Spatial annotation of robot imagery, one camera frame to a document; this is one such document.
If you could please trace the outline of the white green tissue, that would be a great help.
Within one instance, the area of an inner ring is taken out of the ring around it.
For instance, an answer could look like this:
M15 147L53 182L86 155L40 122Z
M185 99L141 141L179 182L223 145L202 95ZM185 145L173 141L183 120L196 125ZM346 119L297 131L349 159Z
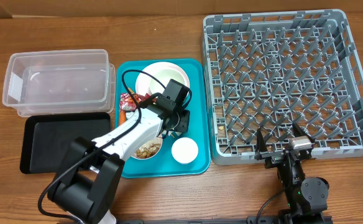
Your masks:
M173 133L174 129L169 127L162 127L159 133L159 137L165 139L167 136Z

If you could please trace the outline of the white napkin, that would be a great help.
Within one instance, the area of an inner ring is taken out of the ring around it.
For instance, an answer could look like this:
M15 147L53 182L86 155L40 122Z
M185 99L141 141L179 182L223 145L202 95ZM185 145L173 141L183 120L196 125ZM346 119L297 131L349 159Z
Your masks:
M139 119L139 110L135 110L135 111L127 111L126 112L126 121L131 120L132 122L135 122L136 120Z

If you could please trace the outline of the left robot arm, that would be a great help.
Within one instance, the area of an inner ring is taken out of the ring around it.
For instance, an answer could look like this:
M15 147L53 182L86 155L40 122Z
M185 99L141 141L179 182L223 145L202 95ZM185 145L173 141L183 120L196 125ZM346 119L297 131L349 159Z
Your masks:
M116 129L91 141L75 139L52 182L38 199L47 197L75 223L117 223L110 209L125 162L146 142L164 131L186 132L192 98L186 93L154 93L138 103L136 112Z

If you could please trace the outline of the red snack wrapper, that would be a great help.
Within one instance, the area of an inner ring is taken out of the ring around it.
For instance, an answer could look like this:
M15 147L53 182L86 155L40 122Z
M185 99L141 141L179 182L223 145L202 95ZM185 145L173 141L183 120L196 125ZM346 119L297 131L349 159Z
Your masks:
M137 103L140 103L148 97L148 94L139 95L137 93L133 93L132 96L130 96L128 93L122 93L120 96L119 109L123 111L134 111L137 109L137 105L133 99L135 99Z

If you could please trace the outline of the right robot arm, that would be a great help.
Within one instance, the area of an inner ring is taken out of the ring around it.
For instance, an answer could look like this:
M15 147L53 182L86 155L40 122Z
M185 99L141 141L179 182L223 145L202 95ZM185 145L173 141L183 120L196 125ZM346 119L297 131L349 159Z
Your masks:
M294 137L288 140L288 145L273 152L267 149L262 129L256 132L255 159L263 160L267 169L277 169L282 190L271 196L250 220L254 223L332 223L331 217L323 215L328 208L328 181L322 177L306 177L301 166L302 161L311 159L315 139L296 123L292 128ZM285 194L288 208L276 216L263 217L264 208L281 194Z

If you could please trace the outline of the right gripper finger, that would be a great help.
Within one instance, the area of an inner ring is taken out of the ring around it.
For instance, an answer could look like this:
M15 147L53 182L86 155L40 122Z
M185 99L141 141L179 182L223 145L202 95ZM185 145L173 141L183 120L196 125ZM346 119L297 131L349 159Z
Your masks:
M295 137L308 136L297 123L292 123L292 130Z
M264 140L264 137L262 135L262 128L259 128L256 132L256 147L255 147L255 152L256 153L261 153L261 152L267 152L267 145L266 142Z

